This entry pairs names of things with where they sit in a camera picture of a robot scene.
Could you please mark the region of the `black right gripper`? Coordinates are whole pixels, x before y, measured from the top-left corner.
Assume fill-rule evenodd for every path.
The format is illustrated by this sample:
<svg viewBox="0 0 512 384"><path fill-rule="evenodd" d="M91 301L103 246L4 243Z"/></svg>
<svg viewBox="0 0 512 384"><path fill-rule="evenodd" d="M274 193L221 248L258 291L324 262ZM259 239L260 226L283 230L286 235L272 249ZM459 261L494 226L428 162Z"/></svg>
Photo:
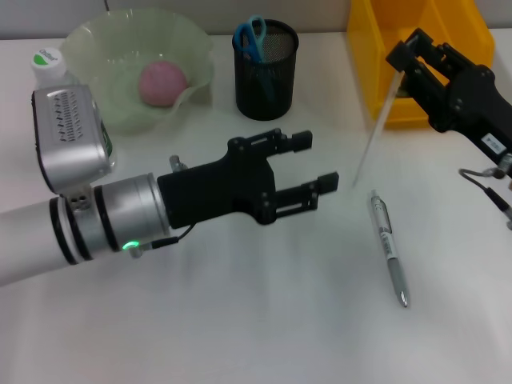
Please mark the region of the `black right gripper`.
<svg viewBox="0 0 512 384"><path fill-rule="evenodd" d="M390 128L428 124L440 133L460 133L495 164L511 153L511 104L498 92L488 67L473 66L446 42L435 45L420 28L386 60L404 74L399 89L406 92L391 108Z"/></svg>

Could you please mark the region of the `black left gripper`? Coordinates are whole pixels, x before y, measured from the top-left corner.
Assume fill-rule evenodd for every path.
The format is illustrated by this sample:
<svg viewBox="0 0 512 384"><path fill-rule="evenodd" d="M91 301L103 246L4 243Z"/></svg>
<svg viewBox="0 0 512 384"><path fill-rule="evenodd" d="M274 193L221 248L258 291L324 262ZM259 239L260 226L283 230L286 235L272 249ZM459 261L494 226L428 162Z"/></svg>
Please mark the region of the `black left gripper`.
<svg viewBox="0 0 512 384"><path fill-rule="evenodd" d="M244 213L261 225L316 210L321 195L338 189L337 172L300 186L276 191L268 157L312 147L309 130L288 137L274 129L228 141L219 160L157 177L169 224L178 229L232 213Z"/></svg>

